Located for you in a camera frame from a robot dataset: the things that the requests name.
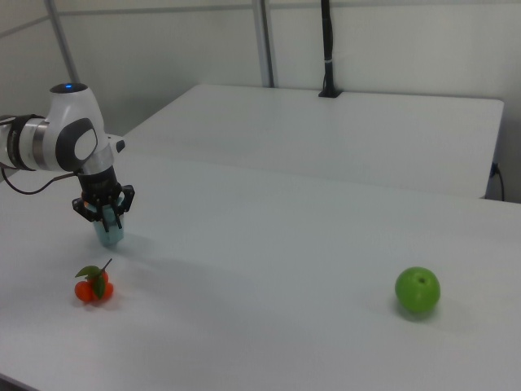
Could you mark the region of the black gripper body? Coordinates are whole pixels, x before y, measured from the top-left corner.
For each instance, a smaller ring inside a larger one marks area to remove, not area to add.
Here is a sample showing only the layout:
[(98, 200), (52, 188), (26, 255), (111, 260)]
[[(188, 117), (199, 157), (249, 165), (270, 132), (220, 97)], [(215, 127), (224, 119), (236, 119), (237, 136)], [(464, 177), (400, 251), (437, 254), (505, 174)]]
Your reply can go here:
[(100, 173), (79, 173), (77, 177), (81, 185), (81, 198), (89, 204), (115, 203), (121, 193), (121, 185), (112, 165)]

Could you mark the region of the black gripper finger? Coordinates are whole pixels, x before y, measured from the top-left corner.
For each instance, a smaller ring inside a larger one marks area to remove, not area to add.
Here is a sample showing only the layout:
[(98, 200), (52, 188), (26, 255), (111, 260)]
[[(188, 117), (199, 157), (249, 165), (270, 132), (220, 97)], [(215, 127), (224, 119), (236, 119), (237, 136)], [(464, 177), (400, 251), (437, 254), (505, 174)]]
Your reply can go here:
[(105, 209), (101, 204), (92, 205), (82, 198), (76, 198), (72, 201), (72, 208), (85, 220), (93, 223), (95, 227), (100, 228), (102, 232), (109, 232)]
[(121, 230), (123, 228), (123, 216), (130, 211), (134, 201), (135, 190), (132, 185), (116, 185), (114, 190), (114, 215), (116, 225)]

